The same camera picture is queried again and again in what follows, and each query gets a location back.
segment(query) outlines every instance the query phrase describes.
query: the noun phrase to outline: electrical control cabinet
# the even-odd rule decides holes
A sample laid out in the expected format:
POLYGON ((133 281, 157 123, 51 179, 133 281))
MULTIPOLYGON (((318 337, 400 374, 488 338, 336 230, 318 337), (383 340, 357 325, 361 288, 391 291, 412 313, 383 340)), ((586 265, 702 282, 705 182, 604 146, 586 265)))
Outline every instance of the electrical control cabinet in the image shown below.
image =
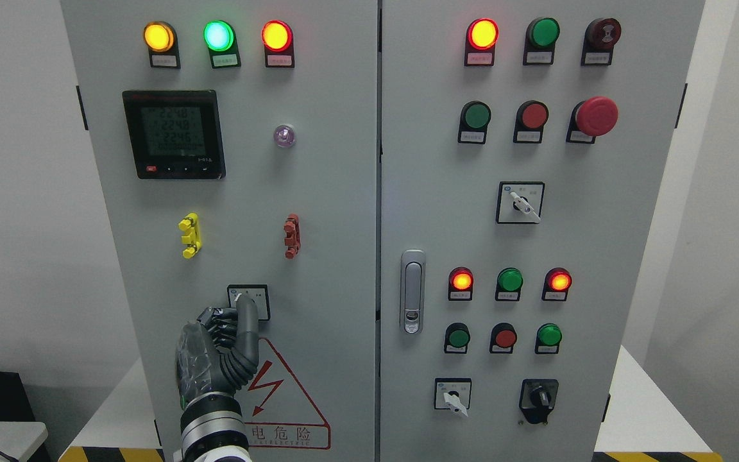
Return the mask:
POLYGON ((179 333, 230 306, 230 287, 269 316, 258 374, 235 395, 254 459, 372 460, 378 3, 62 11, 167 459, 181 443, 179 333), (172 93, 187 91, 211 103, 172 93), (224 168, 209 167, 219 154, 224 168))
POLYGON ((591 460, 702 8, 384 2, 382 461, 591 460))

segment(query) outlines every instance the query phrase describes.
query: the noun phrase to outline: lightning bolt symbol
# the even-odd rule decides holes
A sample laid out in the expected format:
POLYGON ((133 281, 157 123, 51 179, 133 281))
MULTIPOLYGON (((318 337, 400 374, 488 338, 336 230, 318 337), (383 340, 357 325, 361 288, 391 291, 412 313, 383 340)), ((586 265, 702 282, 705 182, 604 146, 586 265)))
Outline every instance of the lightning bolt symbol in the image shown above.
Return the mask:
POLYGON ((271 361, 264 361, 264 365, 261 366, 261 371, 259 371, 258 375, 255 376, 255 379, 253 379, 252 383, 250 383, 250 386, 247 388, 247 391, 254 391, 255 389, 259 388, 266 388, 268 386, 272 386, 273 389, 270 390, 269 393, 267 393, 267 397, 264 398, 264 401, 261 401, 261 404, 258 406, 255 406, 253 409, 253 416, 257 415, 257 413, 260 413, 264 410, 262 406, 264 406, 264 403, 269 400, 270 397, 272 397, 273 393, 275 393, 276 389, 278 389, 279 386, 281 386, 281 383, 284 383, 284 379, 279 381, 271 381, 270 383, 263 383, 261 385, 258 384, 259 380, 261 380, 261 377, 264 376, 264 374, 267 374, 267 371, 269 371, 270 366, 272 366, 273 363, 271 361))

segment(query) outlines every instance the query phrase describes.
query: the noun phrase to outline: yellow terminal block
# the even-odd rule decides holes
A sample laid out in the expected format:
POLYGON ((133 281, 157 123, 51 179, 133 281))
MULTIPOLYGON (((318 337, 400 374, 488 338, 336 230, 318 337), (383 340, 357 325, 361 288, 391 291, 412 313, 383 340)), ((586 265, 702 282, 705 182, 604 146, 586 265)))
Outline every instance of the yellow terminal block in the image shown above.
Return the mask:
POLYGON ((188 260, 195 257, 201 250, 201 229, 199 228, 199 216, 195 213, 188 213, 187 216, 178 222, 178 228, 182 231, 182 244, 187 246, 182 251, 182 257, 188 260))

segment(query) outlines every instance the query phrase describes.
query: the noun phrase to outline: digital power meter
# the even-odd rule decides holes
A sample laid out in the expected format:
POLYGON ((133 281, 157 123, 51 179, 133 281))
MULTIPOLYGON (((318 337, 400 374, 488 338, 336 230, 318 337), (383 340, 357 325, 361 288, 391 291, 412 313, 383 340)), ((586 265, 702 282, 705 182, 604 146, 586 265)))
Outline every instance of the digital power meter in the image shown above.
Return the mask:
POLYGON ((139 178, 224 177, 214 90, 129 90, 121 97, 139 178))

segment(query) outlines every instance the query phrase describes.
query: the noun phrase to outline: white switch handle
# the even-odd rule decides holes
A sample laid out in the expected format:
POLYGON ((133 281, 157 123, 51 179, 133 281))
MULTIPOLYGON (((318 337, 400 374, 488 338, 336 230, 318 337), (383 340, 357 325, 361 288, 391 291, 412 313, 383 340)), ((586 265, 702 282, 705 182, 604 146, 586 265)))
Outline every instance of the white switch handle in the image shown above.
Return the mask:
POLYGON ((520 210, 523 214, 530 214, 534 217, 535 220, 540 221, 539 214, 534 211, 534 207, 532 207, 532 205, 527 202, 526 199, 519 196, 518 193, 514 191, 510 192, 509 195, 513 197, 513 204, 515 205, 515 207, 518 208, 518 210, 520 210))
POLYGON ((449 406, 449 409, 451 409, 452 413, 454 413, 455 415, 464 415, 464 417, 469 417, 469 413, 466 412, 466 406, 463 406, 463 404, 461 403, 461 398, 457 395, 444 393, 443 402, 446 403, 447 406, 449 406))

